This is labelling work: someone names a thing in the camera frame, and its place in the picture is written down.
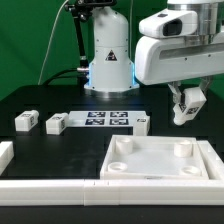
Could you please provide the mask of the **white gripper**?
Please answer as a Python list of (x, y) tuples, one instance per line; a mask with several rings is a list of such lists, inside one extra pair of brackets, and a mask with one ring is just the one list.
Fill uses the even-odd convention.
[(144, 85), (169, 83), (181, 102), (181, 80), (201, 78), (206, 94), (224, 73), (224, 8), (166, 8), (140, 21), (135, 76)]

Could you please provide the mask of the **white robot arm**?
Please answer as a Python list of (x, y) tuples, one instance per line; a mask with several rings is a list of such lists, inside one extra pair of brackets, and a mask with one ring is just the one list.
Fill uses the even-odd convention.
[(141, 84), (172, 83), (224, 73), (224, 0), (167, 0), (139, 22), (142, 37), (128, 55), (128, 22), (109, 7), (93, 10), (94, 59), (86, 93), (120, 97)]

